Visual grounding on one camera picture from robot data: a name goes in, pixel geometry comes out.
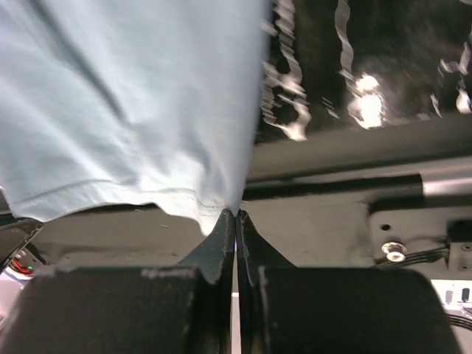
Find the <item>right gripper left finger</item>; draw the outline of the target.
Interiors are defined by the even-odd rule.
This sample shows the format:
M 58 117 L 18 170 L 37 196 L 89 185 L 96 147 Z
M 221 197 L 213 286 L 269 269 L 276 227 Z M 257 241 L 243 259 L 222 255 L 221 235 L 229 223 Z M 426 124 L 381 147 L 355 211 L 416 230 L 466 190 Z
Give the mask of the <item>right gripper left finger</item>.
M 235 217 L 171 267 L 54 268 L 20 293 L 3 353 L 229 353 Z

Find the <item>blue t-shirt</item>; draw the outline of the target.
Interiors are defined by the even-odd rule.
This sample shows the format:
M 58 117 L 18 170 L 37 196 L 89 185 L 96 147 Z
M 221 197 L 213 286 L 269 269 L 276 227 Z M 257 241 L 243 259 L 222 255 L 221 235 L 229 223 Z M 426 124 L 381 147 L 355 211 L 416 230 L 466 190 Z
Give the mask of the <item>blue t-shirt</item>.
M 267 1 L 3 1 L 1 191 L 47 222 L 154 204 L 237 213 L 259 119 Z

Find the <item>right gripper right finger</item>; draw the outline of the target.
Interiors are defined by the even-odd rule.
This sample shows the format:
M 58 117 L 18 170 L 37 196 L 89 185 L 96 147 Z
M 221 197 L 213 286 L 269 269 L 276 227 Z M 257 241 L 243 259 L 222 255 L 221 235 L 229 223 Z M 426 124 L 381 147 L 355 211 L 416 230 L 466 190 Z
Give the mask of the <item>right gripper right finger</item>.
M 299 268 L 236 221 L 243 353 L 459 353 L 431 283 L 408 269 Z

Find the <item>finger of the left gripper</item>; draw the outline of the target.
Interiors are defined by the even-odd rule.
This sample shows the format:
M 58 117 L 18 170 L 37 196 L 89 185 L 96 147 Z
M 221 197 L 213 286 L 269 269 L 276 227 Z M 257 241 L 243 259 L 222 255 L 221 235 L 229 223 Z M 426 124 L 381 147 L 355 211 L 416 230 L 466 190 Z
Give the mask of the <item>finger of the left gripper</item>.
M 29 218 L 1 217 L 1 271 L 5 270 L 43 226 L 40 221 Z

